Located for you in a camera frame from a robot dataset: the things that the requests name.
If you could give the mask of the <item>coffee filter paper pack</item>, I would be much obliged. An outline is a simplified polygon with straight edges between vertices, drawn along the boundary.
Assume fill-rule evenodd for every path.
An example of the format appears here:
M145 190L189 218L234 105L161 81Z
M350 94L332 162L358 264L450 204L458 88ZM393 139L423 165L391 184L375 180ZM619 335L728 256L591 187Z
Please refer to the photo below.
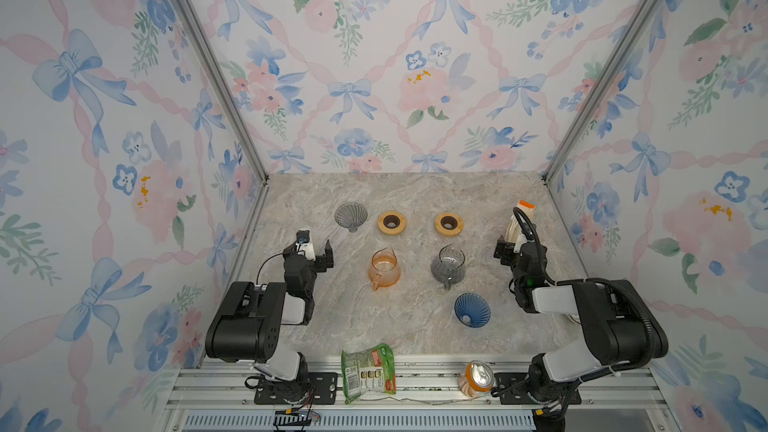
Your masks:
M536 206L530 202L527 202L525 200L519 200L516 204L517 208L520 208L529 218L532 218L536 209ZM505 233L505 240L508 243L515 243L517 244L521 237L523 240L525 240L525 235L522 231L522 225L518 221L518 219L515 217L515 215L512 215L510 218L510 223L507 227L506 233Z

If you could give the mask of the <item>grey glass dripper cone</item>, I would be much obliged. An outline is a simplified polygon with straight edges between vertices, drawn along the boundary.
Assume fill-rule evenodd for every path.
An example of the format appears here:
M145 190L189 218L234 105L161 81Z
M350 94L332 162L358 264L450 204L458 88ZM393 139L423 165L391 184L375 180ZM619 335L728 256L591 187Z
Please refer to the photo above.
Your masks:
M367 208L358 202L345 202L334 213L336 223L350 233L357 232L367 219Z

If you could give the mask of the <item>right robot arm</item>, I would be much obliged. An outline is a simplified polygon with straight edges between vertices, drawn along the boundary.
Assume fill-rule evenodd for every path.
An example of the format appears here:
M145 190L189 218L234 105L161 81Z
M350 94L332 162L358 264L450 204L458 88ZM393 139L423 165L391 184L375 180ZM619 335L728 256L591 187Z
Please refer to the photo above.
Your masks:
M509 290L528 314L575 316L581 335L570 344L540 353L522 378L497 376L500 398L563 406L578 387L609 375L645 367L669 350L665 331L627 280L547 280L547 248L525 239L500 238L494 257L512 272Z

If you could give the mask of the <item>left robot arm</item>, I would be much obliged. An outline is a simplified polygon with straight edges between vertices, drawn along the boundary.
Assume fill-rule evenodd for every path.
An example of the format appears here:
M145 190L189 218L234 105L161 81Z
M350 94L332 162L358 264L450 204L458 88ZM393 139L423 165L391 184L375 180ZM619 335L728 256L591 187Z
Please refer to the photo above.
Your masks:
M308 232L279 256L283 280L256 284L232 283L207 331L205 353L227 363L249 362L255 374L244 380L257 405L302 405L333 398L320 390L334 373L311 373L306 357L280 342L284 326L306 326L315 309L314 288L319 274L334 267L333 248L324 244L316 254Z

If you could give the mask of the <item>blue glass dripper cone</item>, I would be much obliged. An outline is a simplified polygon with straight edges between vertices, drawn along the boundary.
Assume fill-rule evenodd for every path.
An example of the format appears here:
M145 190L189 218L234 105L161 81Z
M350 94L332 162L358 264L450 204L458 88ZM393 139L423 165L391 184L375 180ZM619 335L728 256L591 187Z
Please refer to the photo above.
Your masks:
M476 293L463 293L454 302L454 314L460 323L470 328L488 324L491 309L486 300Z

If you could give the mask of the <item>grey glass carafe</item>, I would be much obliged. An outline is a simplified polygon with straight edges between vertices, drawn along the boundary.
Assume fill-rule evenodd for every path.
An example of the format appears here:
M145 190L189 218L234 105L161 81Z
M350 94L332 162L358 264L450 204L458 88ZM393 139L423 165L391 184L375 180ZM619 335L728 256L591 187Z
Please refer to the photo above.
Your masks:
M445 290L450 290L465 278L465 262L464 252L455 244L448 244L432 259L430 272Z

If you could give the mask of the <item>orange glass carafe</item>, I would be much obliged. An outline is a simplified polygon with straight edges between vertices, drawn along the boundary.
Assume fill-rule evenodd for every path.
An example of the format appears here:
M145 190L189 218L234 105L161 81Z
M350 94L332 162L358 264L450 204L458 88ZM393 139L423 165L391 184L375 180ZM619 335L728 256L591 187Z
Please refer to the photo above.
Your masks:
M373 291L395 285L402 275L395 251L391 247L386 247L375 252L367 273Z

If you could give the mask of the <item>orange soda can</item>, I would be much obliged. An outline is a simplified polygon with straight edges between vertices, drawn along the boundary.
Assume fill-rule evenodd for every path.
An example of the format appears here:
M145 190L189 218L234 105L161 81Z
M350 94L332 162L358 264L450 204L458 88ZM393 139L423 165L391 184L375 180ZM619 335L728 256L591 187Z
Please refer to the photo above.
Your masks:
M494 384L494 372L491 366L483 361L469 362L459 374L459 389L469 398L476 398L489 393Z

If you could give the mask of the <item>green snack bag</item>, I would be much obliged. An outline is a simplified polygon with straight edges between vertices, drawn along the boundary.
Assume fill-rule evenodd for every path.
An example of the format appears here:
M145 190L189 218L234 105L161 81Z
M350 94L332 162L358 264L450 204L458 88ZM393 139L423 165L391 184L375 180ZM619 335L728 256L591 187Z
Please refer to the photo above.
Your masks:
M343 351L341 372L346 404L367 392L396 393L395 355L385 343L358 352Z

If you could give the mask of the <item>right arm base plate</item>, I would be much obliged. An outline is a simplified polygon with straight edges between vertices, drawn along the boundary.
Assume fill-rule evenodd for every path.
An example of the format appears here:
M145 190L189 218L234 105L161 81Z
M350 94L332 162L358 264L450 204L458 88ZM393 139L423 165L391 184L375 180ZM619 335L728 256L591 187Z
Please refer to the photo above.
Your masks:
M497 372L494 380L490 393L502 405L556 405L565 397L570 386L569 382L530 378L522 372Z

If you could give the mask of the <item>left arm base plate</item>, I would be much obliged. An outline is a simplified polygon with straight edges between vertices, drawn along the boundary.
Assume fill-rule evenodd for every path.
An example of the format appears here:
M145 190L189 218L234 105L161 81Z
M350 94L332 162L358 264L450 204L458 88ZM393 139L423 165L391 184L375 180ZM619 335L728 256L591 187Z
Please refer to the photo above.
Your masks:
M268 380L252 375L244 385L254 393L256 405L333 405L336 402L338 374L335 372L309 372L299 374L294 381Z

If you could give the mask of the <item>aluminium rail frame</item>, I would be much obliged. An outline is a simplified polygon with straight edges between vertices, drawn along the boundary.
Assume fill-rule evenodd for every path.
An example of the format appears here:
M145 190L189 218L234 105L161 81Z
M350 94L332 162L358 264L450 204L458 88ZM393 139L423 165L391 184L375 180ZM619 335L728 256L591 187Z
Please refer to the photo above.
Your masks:
M245 380L248 364L206 360L179 374L158 431L547 431L536 404L465 396L458 379L468 355L399 355L393 395L368 392L350 405L289 409L258 405ZM555 431L677 431L679 425L649 369L582 385Z

